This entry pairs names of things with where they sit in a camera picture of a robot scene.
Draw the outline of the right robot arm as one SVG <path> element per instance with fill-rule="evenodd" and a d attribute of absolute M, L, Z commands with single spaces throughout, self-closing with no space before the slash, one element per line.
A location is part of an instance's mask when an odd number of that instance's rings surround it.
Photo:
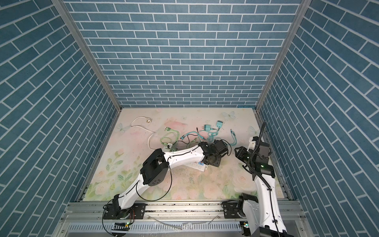
<path fill-rule="evenodd" d="M 274 168 L 268 164 L 269 144 L 263 145 L 263 154 L 258 141 L 250 141 L 247 148 L 235 149 L 235 156 L 252 175 L 258 194 L 240 196 L 238 207 L 248 225 L 244 229 L 248 229 L 252 237 L 289 237 L 276 197 Z"/>

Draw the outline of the white multicolour power strip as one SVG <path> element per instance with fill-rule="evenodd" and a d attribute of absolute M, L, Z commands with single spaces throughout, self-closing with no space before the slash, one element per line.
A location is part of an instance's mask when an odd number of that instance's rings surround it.
<path fill-rule="evenodd" d="M 202 172 L 204 172 L 208 168 L 208 165 L 205 165 L 203 162 L 188 163 L 188 164 L 186 164 L 186 166 L 188 166 L 190 168 L 194 168 L 194 169 L 202 171 Z"/>

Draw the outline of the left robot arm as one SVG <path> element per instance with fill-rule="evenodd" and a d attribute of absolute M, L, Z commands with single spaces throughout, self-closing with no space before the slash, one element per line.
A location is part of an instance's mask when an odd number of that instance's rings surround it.
<path fill-rule="evenodd" d="M 213 143 L 200 142 L 192 148 L 174 152 L 164 152 L 162 149 L 154 150 L 143 162 L 140 174 L 130 187 L 123 193 L 115 195 L 108 204 L 103 206 L 103 219 L 134 219 L 135 201 L 141 198 L 141 194 L 149 187 L 162 183 L 167 172 L 190 163 L 203 163 L 219 167 L 221 159 L 228 154 L 229 147 L 222 140 L 215 140 Z"/>

